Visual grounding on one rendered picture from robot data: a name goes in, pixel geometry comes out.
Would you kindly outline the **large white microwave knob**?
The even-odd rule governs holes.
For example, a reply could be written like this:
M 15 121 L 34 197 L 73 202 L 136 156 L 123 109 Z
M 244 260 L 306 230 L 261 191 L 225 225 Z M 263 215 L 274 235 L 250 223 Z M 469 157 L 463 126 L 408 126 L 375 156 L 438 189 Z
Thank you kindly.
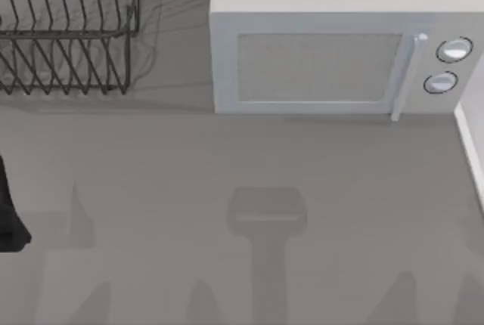
M 436 50 L 437 58 L 443 63 L 457 63 L 473 51 L 473 42 L 467 37 L 446 40 Z

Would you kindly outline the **small white microwave knob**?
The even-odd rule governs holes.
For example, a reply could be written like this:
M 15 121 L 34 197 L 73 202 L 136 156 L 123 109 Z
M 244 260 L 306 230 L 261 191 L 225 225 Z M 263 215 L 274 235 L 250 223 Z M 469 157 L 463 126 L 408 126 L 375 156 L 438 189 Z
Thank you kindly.
M 444 94 L 451 91 L 459 82 L 458 76 L 450 71 L 428 76 L 423 88 L 429 94 Z

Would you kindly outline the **pale microwave door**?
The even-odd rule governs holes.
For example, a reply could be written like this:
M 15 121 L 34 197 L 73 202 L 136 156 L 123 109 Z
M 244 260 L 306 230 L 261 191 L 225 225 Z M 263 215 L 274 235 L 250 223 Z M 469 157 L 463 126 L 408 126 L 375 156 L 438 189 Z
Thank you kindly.
M 399 18 L 213 13 L 217 113 L 388 114 L 414 53 Z

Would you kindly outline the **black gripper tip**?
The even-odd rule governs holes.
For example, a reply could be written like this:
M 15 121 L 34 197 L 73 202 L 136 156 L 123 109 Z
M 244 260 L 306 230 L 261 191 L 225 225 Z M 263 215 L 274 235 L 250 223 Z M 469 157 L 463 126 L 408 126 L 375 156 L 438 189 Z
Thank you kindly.
M 21 252 L 31 240 L 31 233 L 14 207 L 5 163 L 0 156 L 0 253 Z

